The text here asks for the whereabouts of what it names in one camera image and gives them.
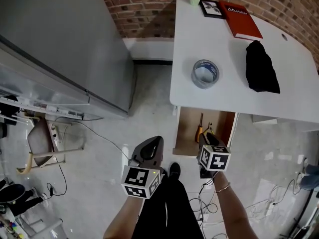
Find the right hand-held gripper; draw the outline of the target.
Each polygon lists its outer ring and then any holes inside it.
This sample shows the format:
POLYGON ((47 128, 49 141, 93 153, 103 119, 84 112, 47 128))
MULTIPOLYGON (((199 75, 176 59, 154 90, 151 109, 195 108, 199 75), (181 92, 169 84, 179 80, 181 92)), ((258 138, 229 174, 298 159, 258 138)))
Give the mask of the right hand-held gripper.
POLYGON ((211 179, 217 172, 227 170, 231 152, 224 142, 216 135, 207 133, 199 135, 199 164, 200 179, 211 179))

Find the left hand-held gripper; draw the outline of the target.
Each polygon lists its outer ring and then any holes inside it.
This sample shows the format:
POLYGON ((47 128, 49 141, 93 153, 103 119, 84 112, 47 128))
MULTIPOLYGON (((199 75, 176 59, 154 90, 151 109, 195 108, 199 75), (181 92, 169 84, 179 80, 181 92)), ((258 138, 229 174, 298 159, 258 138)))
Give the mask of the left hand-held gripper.
POLYGON ((127 196, 149 199, 154 194, 162 179, 163 147, 162 136, 151 137, 135 147, 121 180, 127 196))

